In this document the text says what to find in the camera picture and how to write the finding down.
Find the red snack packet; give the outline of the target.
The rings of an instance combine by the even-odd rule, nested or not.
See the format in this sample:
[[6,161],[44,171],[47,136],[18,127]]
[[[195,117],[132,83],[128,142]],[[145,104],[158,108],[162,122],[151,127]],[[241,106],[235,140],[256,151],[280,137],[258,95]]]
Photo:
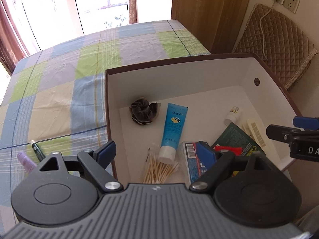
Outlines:
[[216,145],[214,149],[218,152],[233,152],[236,156],[242,155],[243,149],[241,147],[230,147],[230,146],[220,146]]

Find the blue white tissue pack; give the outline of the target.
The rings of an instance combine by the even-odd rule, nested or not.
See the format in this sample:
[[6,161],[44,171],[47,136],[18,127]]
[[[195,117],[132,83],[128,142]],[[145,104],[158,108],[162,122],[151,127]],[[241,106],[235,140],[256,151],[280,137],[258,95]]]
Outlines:
[[184,152],[186,156],[188,178],[190,183],[193,183],[206,172],[207,169],[197,156],[197,144],[195,142],[186,142],[184,144]]

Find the dark green package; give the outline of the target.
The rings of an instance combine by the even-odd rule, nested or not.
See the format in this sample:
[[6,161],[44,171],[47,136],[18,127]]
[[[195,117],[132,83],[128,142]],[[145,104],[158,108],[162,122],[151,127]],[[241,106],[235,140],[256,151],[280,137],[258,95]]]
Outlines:
[[234,123],[230,123],[212,145],[215,150],[217,146],[240,148],[241,156],[249,156],[254,152],[265,154],[262,148]]

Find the small white pill bottle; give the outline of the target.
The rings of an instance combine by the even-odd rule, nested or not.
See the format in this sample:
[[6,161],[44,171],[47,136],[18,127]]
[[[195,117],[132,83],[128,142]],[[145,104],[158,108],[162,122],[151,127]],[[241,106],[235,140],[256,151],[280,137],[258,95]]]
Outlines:
[[224,124],[229,126],[231,123],[238,123],[242,114],[242,108],[233,106],[224,119]]

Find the cream hair claw clip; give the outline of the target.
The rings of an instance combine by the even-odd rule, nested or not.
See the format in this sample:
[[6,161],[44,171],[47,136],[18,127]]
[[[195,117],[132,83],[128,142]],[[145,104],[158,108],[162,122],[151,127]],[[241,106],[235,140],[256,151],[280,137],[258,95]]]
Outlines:
[[266,148],[266,132],[262,129],[263,124],[258,119],[250,118],[243,123],[242,127],[261,148]]

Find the dark green small tube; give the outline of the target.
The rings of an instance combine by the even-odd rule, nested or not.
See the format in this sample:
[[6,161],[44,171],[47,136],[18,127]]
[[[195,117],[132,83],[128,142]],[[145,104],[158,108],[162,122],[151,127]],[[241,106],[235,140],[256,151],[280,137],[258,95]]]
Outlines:
[[39,162],[43,161],[45,159],[45,154],[41,151],[40,147],[38,146],[38,144],[34,141],[31,140],[30,141],[30,145],[36,155],[36,157],[38,158]]

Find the bag of cotton swabs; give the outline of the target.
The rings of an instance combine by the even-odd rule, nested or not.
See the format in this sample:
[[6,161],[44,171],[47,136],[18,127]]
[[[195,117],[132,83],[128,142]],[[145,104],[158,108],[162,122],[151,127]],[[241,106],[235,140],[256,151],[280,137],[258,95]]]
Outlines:
[[160,157],[160,147],[151,145],[148,147],[141,182],[145,184],[164,184],[178,171],[179,163],[177,153],[173,159]]

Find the blue cream tube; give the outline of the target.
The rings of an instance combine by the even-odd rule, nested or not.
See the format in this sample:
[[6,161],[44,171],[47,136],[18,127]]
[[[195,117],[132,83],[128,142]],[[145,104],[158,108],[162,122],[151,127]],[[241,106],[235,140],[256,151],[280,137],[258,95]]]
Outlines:
[[168,165],[174,163],[187,112],[188,107],[168,103],[159,150],[159,162]]

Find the purple tube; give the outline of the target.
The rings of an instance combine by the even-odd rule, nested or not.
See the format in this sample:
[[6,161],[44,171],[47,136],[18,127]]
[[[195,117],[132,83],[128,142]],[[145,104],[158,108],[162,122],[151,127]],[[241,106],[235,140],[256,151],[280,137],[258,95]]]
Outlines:
[[33,162],[31,158],[29,158],[25,152],[20,151],[17,154],[17,158],[27,173],[30,173],[37,167],[35,162]]

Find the brown hair scrunchie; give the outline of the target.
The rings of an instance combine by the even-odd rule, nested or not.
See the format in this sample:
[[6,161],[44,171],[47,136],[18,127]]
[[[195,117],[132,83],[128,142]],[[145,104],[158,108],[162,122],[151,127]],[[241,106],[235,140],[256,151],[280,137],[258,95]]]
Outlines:
[[160,103],[150,103],[145,98],[139,98],[130,105],[129,111],[135,123],[148,125],[157,118],[160,111]]

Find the brown cardboard box white inside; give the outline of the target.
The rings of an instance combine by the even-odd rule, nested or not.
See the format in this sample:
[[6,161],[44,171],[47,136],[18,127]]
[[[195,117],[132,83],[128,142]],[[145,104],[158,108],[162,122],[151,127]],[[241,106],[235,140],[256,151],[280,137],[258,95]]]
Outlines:
[[[188,107],[181,141],[214,143],[233,106],[238,125],[258,119],[291,126],[301,112],[270,68],[255,54],[193,56],[132,64],[105,72],[108,136],[117,146],[114,175],[122,184],[140,183],[148,147],[162,141],[168,103]],[[160,103],[157,118],[135,123],[129,111],[139,98]]]

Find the brown quilted cushion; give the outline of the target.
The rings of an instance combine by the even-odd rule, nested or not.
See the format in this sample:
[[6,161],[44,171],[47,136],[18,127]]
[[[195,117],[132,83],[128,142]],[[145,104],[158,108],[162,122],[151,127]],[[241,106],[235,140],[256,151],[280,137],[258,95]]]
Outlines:
[[258,55],[289,90],[307,71],[318,49],[291,19],[257,3],[233,53]]

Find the checkered tablecloth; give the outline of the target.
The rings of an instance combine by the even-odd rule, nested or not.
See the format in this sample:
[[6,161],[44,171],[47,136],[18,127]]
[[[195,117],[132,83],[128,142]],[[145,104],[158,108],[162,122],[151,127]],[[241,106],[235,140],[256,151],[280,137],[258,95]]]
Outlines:
[[125,65],[206,55],[179,21],[130,24],[81,36],[18,62],[1,104],[1,233],[17,220],[10,197],[25,178],[17,154],[73,155],[107,142],[105,72]]

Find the pink curtain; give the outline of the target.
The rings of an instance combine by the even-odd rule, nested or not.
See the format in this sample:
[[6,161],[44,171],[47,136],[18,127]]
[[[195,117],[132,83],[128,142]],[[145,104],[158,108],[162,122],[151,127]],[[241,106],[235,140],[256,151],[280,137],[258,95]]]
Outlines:
[[14,20],[12,0],[1,0],[1,63],[12,75],[17,63],[30,55]]

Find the wooden wardrobe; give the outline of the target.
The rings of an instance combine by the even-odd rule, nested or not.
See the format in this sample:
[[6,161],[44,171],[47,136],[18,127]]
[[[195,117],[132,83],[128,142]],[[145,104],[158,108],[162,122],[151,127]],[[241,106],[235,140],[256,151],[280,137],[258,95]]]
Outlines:
[[230,53],[249,0],[172,0],[171,18],[184,25],[212,54]]

